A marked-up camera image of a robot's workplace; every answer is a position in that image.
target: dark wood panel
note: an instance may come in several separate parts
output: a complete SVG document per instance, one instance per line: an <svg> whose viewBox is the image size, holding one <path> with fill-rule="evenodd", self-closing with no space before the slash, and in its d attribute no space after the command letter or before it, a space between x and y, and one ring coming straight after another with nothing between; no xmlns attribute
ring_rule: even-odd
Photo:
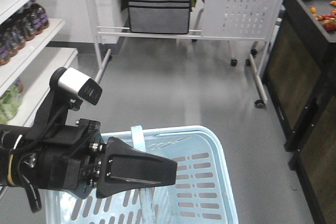
<svg viewBox="0 0 336 224"><path fill-rule="evenodd" d="M300 154L328 224L336 223L336 98L333 96Z"/></svg>
<svg viewBox="0 0 336 224"><path fill-rule="evenodd" d="M281 23L267 71L293 129L321 71L285 18Z"/></svg>

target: white wall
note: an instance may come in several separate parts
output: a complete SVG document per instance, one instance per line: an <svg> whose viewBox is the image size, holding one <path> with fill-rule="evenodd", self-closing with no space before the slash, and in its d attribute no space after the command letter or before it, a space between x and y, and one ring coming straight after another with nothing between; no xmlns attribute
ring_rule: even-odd
<svg viewBox="0 0 336 224"><path fill-rule="evenodd" d="M53 41L93 42L86 0L37 0L51 18L62 18L66 24ZM119 0L97 0L100 25L121 26ZM104 37L103 43L116 43L115 37Z"/></svg>

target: caster wheel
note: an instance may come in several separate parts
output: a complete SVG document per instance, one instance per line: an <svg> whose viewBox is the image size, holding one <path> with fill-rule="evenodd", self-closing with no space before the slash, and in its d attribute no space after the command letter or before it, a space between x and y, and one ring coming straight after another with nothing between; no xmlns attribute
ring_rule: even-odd
<svg viewBox="0 0 336 224"><path fill-rule="evenodd" d="M255 57L258 53L258 51L254 48L254 49L251 49L251 54L253 55L253 57Z"/></svg>
<svg viewBox="0 0 336 224"><path fill-rule="evenodd" d="M246 65L246 66L251 66L251 61L250 61L250 59L246 59L246 60L245 60L245 65Z"/></svg>
<svg viewBox="0 0 336 224"><path fill-rule="evenodd" d="M237 62L238 62L238 60L236 60L236 59L232 59L232 60L231 60L231 66L232 66L232 67L235 67L235 66L237 65Z"/></svg>
<svg viewBox="0 0 336 224"><path fill-rule="evenodd" d="M254 105L258 109L263 109L265 107L265 104L264 104L263 100L257 100L257 101L255 101Z"/></svg>

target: basket handle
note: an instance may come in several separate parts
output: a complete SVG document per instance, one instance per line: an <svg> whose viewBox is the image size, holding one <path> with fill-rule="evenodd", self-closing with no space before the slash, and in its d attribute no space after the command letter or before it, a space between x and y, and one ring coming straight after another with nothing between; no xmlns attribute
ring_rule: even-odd
<svg viewBox="0 0 336 224"><path fill-rule="evenodd" d="M146 152L145 139L142 126L131 127L133 148ZM139 190L140 206L142 211L143 224L156 224L152 188L141 188Z"/></svg>

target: black stripe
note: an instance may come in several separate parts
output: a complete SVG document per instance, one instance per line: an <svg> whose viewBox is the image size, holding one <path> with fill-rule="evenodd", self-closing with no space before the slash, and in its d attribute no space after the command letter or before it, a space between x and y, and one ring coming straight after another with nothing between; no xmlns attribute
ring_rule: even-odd
<svg viewBox="0 0 336 224"><path fill-rule="evenodd" d="M186 7L177 7L177 6L164 7L164 6L139 6L139 5L129 5L128 7L132 7L132 8L150 8L150 9L190 9L190 6L186 6Z"/></svg>
<svg viewBox="0 0 336 224"><path fill-rule="evenodd" d="M186 3L189 4L190 1L155 1L155 0L128 0L128 2L140 2L140 3Z"/></svg>

